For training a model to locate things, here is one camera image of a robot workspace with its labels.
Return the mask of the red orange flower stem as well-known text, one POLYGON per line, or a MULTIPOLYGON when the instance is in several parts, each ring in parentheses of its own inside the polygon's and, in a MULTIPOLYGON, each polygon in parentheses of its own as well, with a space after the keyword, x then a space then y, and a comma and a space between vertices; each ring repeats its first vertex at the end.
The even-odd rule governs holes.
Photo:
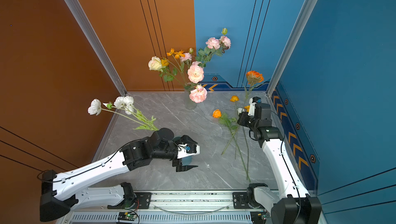
POLYGON ((232 111, 233 114, 238 114, 238 110, 240 108, 242 108, 243 111, 247 111, 247 112, 250 110, 250 104, 249 104, 250 94, 255 88, 258 88, 263 85, 264 77, 261 73, 251 70, 246 73, 246 80, 248 86, 244 87, 244 101, 243 101, 244 106, 237 103, 239 101, 239 97, 237 97, 236 95, 232 96, 230 99, 230 102, 234 104, 232 111))

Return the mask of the white poppy flower stem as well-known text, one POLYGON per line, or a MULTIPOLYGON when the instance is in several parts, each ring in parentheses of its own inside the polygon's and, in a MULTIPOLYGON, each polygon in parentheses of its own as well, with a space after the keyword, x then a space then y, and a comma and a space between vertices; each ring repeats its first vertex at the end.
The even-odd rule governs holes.
POLYGON ((134 98, 131 96, 117 97, 114 103, 108 102, 103 103, 99 99, 91 101, 88 107, 88 114, 98 116, 102 111, 110 112, 122 116, 138 125, 135 130, 150 130, 159 131, 159 128, 155 126, 154 122, 156 118, 152 116, 147 118, 143 113, 134 106, 134 98))

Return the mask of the large pink ranunculus stem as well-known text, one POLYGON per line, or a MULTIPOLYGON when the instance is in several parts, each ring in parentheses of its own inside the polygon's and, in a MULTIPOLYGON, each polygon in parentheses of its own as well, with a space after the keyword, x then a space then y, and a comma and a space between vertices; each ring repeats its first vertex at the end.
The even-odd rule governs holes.
POLYGON ((192 63, 187 71, 188 79, 190 80, 192 87, 189 98, 195 103, 201 103, 207 98, 207 90, 201 85, 201 81, 204 79, 204 69, 200 64, 200 62, 192 63))

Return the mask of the pink rose flower stem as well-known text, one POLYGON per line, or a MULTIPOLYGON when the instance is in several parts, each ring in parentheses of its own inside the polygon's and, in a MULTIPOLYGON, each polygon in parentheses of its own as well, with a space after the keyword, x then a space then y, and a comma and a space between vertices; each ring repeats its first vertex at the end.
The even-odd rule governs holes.
POLYGON ((200 48, 196 55, 198 66, 205 68, 214 56, 221 57, 231 47, 231 40, 227 37, 228 29, 223 28, 219 38, 211 37, 206 41, 205 48, 200 48))

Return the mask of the white rose flower stem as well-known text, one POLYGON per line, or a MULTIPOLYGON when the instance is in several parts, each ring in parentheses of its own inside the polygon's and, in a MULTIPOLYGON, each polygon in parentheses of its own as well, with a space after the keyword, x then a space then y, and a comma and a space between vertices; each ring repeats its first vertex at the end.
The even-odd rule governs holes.
POLYGON ((186 82, 182 78, 182 71, 180 67, 174 65, 171 61, 165 58, 152 57, 148 63, 150 71, 159 72, 159 76, 164 82, 178 82, 185 87, 186 82))

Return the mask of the pink peony flower stem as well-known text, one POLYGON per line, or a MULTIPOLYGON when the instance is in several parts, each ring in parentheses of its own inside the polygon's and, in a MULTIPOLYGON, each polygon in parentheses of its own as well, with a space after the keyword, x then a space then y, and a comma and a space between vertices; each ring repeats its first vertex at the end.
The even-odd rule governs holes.
POLYGON ((190 48, 188 52, 184 52, 183 50, 181 50, 180 52, 182 52, 182 56, 180 56, 179 60, 180 60, 180 66, 181 69, 184 71, 184 75, 185 75, 185 83, 184 83, 184 88, 187 86, 192 86, 194 87, 195 85, 197 85, 199 83, 198 82, 191 82, 190 80, 190 76, 188 74, 188 70, 190 69, 190 67, 192 65, 196 65, 196 66, 201 66, 201 62, 199 61, 195 61, 195 57, 192 53, 193 53, 193 49, 190 48))

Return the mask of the orange poppy flower stem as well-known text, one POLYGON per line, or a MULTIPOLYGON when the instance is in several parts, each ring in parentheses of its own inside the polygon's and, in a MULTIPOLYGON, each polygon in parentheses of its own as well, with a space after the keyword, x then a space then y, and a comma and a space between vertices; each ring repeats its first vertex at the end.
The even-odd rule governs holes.
POLYGON ((167 52, 166 58, 161 58, 161 69, 159 76, 165 82, 177 81, 184 88, 187 88, 186 66, 182 59, 185 57, 183 51, 175 51, 173 48, 167 52))

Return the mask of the blue cylindrical vase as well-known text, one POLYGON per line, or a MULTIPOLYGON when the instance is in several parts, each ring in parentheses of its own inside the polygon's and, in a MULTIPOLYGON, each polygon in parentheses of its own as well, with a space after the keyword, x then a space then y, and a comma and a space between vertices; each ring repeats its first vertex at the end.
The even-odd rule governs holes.
MULTIPOLYGON (((175 138, 173 139, 174 143, 176 144, 176 147, 177 147, 178 145, 181 145, 181 141, 180 141, 181 137, 182 137, 182 136, 177 136, 177 137, 175 137, 175 138)), ((192 157, 190 156, 190 157, 183 158, 182 161, 183 161, 183 164, 184 164, 184 165, 190 165, 191 162, 192 162, 192 157)))

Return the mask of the clear glass vase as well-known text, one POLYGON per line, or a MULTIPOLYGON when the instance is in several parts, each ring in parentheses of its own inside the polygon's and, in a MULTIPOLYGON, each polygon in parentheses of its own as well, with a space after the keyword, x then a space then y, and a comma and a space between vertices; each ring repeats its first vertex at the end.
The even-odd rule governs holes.
POLYGON ((193 110, 197 107, 197 103, 195 103, 190 99, 190 93, 193 89, 194 87, 187 86, 185 87, 185 91, 184 91, 184 104, 185 104, 185 108, 188 110, 193 110))

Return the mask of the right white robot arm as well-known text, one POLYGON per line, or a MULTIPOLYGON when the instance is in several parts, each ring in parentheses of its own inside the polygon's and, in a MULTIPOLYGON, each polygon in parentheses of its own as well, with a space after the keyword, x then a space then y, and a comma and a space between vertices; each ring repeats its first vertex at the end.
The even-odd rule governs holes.
POLYGON ((247 202, 254 209, 266 210, 274 224, 317 224, 322 205, 301 182, 286 149, 279 128, 272 125, 272 109, 258 97, 251 98, 249 110, 238 110, 238 125, 249 129, 249 136, 259 143, 270 162, 278 192, 266 184, 252 183, 247 188, 247 202))

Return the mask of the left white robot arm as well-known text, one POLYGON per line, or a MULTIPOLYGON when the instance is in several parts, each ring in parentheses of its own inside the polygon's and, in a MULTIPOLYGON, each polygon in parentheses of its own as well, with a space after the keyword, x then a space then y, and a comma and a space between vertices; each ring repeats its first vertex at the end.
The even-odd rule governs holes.
POLYGON ((136 207, 139 202, 130 183, 94 187, 113 176, 148 166, 154 159, 168 160, 176 172, 194 168, 183 159, 200 154, 200 146, 187 135, 175 137, 168 128, 149 137, 132 140, 113 154, 84 167, 57 173, 46 170, 41 181, 40 221, 51 222, 70 211, 105 205, 110 209, 136 207))

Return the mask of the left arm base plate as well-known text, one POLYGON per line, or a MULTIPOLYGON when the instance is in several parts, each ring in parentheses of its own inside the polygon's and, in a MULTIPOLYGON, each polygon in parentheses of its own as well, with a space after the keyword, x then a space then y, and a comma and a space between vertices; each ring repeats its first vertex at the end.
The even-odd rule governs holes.
POLYGON ((147 210, 150 207, 152 198, 152 193, 150 192, 140 192, 135 193, 135 198, 126 198, 121 201, 121 203, 111 206, 108 205, 108 209, 132 209, 132 210, 147 210))

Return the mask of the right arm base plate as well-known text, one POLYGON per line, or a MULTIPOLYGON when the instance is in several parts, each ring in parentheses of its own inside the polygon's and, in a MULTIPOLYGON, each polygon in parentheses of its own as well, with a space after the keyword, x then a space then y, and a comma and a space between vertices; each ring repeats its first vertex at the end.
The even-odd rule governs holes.
POLYGON ((247 192, 233 192, 234 209, 264 209, 264 207, 257 203, 253 195, 247 192))

